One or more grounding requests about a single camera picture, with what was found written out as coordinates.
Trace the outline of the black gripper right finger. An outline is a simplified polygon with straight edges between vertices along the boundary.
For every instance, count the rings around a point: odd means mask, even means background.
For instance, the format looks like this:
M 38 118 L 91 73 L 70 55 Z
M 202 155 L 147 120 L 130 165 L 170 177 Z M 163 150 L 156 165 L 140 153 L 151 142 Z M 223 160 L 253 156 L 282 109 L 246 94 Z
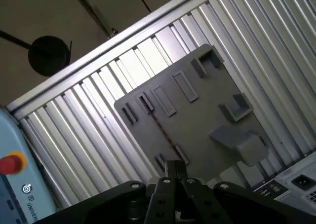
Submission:
M 184 161 L 174 162 L 180 181 L 179 224 L 314 224 L 315 216 L 229 182 L 213 188 L 187 174 Z

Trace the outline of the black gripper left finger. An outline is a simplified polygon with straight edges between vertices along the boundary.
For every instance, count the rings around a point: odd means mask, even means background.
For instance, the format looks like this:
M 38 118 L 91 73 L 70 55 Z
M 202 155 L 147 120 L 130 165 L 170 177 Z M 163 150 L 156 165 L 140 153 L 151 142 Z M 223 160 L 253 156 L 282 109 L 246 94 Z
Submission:
M 164 176 L 148 185 L 125 182 L 39 221 L 40 224 L 173 224 L 178 162 L 165 161 Z

